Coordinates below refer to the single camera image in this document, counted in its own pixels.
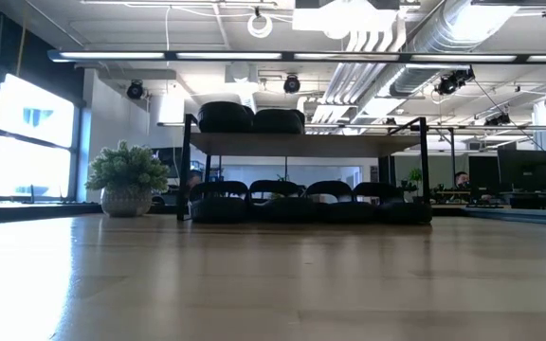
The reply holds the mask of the black rubber slide sandal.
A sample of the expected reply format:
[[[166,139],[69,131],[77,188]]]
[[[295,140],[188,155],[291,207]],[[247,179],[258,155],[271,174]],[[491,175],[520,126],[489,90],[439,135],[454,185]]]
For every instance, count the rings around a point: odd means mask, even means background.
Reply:
[[[252,129],[254,112],[242,104],[211,101],[198,111],[198,126],[202,133],[248,133]]]
[[[264,109],[254,115],[252,131],[263,134],[302,135],[305,116],[296,109]]]
[[[247,186],[239,181],[195,185],[189,196],[191,217],[197,223],[241,223],[247,218]]]
[[[374,206],[356,200],[352,188],[338,180],[319,181],[310,185],[304,192],[314,199],[316,195],[328,195],[336,200],[332,203],[315,202],[318,221],[331,224],[362,224],[373,220]]]
[[[402,189],[387,183],[362,182],[353,189],[354,197],[374,199],[372,218],[385,224],[429,224],[430,204],[406,202]]]
[[[317,213],[316,203],[301,196],[301,187],[289,181],[253,182],[246,204],[251,218],[271,223],[308,223]]]

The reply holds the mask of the wooden shelf with black legs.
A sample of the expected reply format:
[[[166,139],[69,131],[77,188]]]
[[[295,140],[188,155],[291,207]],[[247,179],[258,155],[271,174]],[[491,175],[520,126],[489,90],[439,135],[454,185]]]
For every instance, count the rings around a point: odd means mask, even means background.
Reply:
[[[387,135],[294,135],[263,133],[194,133],[192,115],[185,116],[180,180],[188,180],[191,161],[190,145],[207,156],[283,156],[283,157],[382,157],[400,152],[416,144],[421,146],[422,158],[427,158],[427,132],[405,136],[391,131]],[[182,187],[177,194],[177,219],[183,221],[191,214],[190,189]],[[332,203],[328,195],[316,195],[313,202]]]

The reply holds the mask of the white ceiling pipes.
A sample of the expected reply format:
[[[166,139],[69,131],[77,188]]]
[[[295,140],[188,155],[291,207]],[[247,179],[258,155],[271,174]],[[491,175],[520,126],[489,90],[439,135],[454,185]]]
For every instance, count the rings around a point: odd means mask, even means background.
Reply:
[[[398,19],[382,32],[352,32],[346,51],[395,52],[404,44],[406,38],[405,22]],[[355,103],[375,78],[377,74],[376,67],[376,63],[340,63],[321,98],[321,103],[337,105]]]

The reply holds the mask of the green potted plant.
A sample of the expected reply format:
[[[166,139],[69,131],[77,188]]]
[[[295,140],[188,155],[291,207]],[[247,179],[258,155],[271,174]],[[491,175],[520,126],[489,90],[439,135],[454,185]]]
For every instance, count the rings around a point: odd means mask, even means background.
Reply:
[[[155,192],[168,190],[169,168],[147,147],[121,140],[115,149],[103,148],[89,166],[84,186],[100,193],[102,211],[112,218],[146,214]]]

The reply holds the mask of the person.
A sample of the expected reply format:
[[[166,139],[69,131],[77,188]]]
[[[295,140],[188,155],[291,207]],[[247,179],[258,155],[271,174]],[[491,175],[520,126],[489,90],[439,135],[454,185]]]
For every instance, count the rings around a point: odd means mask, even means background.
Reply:
[[[484,191],[481,194],[472,194],[472,187],[469,179],[469,175],[465,171],[458,171],[454,175],[454,185],[455,189],[458,191],[465,191],[465,194],[462,194],[460,196],[460,199],[465,202],[471,202],[474,199],[483,200],[483,201],[489,201],[492,196]]]

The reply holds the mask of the long overhead light bar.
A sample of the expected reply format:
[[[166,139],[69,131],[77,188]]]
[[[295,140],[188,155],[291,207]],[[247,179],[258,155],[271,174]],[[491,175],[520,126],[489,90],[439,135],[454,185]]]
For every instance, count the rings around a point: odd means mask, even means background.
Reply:
[[[284,62],[284,63],[421,63],[546,64],[546,54],[476,54],[408,52],[257,52],[257,51],[59,51],[55,63],[94,62]]]

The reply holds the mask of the small black computer monitor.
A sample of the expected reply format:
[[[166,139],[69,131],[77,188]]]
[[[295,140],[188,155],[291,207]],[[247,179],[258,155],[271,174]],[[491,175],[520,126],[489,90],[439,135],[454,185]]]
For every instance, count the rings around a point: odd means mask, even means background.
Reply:
[[[470,156],[468,174],[472,188],[497,188],[500,183],[499,163],[496,156]]]

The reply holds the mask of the bright office window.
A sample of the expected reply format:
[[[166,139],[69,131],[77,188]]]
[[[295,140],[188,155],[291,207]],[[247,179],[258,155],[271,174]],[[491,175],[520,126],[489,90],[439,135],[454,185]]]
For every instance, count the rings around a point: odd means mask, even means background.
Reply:
[[[73,188],[75,105],[11,74],[0,83],[0,198],[63,200]]]

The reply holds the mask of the large black computer monitor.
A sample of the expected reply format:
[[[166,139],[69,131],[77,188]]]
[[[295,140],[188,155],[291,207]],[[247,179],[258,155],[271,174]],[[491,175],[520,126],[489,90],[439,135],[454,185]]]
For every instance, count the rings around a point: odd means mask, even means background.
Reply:
[[[546,152],[500,150],[500,190],[546,191]]]

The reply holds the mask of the silver ventilation duct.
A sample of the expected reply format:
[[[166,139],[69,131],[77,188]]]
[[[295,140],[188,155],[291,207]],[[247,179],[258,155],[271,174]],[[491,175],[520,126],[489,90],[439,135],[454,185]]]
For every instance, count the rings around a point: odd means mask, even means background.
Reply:
[[[405,64],[389,65],[381,78],[393,98],[404,98],[438,76],[445,63],[475,51],[519,10],[480,0],[445,0],[407,44]]]

